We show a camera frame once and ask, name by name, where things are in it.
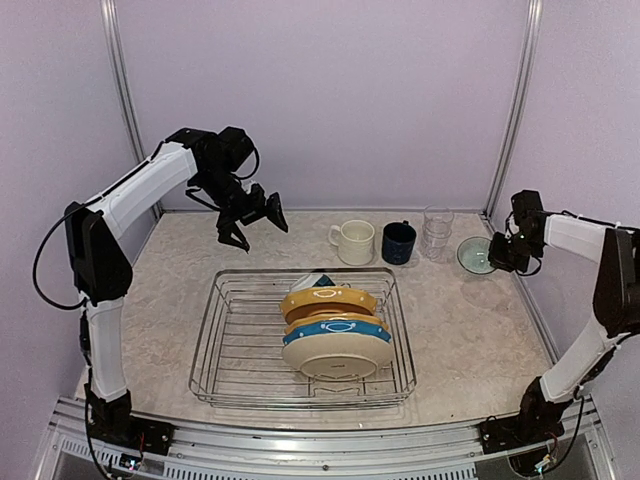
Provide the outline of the pale green checked bowl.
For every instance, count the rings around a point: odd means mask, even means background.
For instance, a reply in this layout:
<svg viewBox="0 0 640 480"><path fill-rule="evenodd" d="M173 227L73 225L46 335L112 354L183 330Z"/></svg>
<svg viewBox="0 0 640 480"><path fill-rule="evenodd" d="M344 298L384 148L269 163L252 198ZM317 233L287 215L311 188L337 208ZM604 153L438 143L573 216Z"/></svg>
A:
<svg viewBox="0 0 640 480"><path fill-rule="evenodd" d="M496 268L489 261L490 240L486 237L473 236L460 243L456 251L459 265L474 275L488 275Z"/></svg>

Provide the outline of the tall clear glass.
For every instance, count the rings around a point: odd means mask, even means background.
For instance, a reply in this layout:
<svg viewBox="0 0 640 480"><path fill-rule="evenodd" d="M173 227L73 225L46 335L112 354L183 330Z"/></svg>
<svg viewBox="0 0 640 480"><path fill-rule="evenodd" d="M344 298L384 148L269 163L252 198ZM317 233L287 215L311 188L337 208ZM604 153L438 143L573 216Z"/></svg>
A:
<svg viewBox="0 0 640 480"><path fill-rule="evenodd" d="M444 207L428 206L423 212L421 253L429 260L438 260L451 236L454 213Z"/></svg>

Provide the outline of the white blue-rimmed bowl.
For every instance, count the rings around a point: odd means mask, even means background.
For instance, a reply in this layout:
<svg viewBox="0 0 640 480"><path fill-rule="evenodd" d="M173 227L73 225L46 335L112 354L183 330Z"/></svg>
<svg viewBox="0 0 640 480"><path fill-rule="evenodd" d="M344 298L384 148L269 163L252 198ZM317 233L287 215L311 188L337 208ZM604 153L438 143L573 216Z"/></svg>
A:
<svg viewBox="0 0 640 480"><path fill-rule="evenodd" d="M324 273L312 272L294 281L289 288L290 293L299 292L309 288L335 286L334 281Z"/></svg>

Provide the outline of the white ribbed mug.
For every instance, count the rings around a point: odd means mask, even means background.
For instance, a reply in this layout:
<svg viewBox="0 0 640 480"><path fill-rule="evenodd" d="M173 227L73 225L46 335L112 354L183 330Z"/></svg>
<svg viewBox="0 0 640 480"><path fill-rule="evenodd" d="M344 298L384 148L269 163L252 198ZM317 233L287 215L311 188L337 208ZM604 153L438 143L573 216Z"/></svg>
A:
<svg viewBox="0 0 640 480"><path fill-rule="evenodd" d="M374 258L375 228L364 220L349 220L332 225L329 243L337 249L338 258L350 266L364 266Z"/></svg>

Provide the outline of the dark blue mug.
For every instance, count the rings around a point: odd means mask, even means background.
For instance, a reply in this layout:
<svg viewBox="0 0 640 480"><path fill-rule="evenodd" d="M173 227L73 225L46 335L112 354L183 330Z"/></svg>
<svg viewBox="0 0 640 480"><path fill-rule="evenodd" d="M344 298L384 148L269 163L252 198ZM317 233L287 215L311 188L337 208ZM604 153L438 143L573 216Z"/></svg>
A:
<svg viewBox="0 0 640 480"><path fill-rule="evenodd" d="M388 223L384 226L382 234L382 259L391 265L407 264L417 238L417 232L409 221Z"/></svg>

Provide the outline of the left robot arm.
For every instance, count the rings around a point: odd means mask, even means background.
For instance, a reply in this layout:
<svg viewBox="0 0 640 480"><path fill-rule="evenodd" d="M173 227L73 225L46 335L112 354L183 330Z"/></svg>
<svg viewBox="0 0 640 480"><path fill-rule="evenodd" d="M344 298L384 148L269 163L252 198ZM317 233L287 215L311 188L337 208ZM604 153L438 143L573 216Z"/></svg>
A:
<svg viewBox="0 0 640 480"><path fill-rule="evenodd" d="M46 303L80 313L80 348L90 370L86 400L91 424L121 445L133 443L140 424L131 415L131 393L122 365L121 318L133 281L133 266L122 239L130 227L179 185L216 212L219 243L249 251L241 229L263 218L287 231L281 199L238 170L259 152L241 128L215 133L182 128L114 184L84 202L72 202L57 225L65 230L73 284L78 299Z"/></svg>

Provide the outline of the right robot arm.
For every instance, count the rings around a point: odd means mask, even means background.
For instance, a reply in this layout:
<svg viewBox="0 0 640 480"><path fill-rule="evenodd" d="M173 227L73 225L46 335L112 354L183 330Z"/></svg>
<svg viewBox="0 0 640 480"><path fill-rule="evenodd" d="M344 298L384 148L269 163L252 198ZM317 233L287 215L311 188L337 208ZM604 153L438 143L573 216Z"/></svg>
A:
<svg viewBox="0 0 640 480"><path fill-rule="evenodd" d="M569 323L561 355L526 388L511 433L535 442L597 378L621 343L639 332L639 230L619 222L549 211L535 190L510 200L493 235L490 263L527 276L548 319Z"/></svg>

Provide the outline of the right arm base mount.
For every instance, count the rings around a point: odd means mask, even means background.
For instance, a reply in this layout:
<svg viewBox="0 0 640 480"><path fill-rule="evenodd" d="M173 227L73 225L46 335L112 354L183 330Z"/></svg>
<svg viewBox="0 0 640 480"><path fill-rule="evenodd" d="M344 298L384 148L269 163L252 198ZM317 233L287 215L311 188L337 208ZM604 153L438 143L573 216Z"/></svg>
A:
<svg viewBox="0 0 640 480"><path fill-rule="evenodd" d="M478 424L484 454L516 449L564 434L561 418L573 401L547 401L540 380L536 377L527 387L516 415L491 416Z"/></svg>

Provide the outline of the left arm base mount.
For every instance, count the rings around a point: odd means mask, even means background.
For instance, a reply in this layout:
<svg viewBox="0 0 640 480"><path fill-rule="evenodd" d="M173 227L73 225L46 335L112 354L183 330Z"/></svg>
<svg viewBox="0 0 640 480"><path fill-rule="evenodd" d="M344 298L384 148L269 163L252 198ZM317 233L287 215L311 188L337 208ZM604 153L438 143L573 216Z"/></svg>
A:
<svg viewBox="0 0 640 480"><path fill-rule="evenodd" d="M142 453L167 456L175 427L168 422L132 414L131 393L112 401L98 397L89 383L84 385L90 408L89 437Z"/></svg>

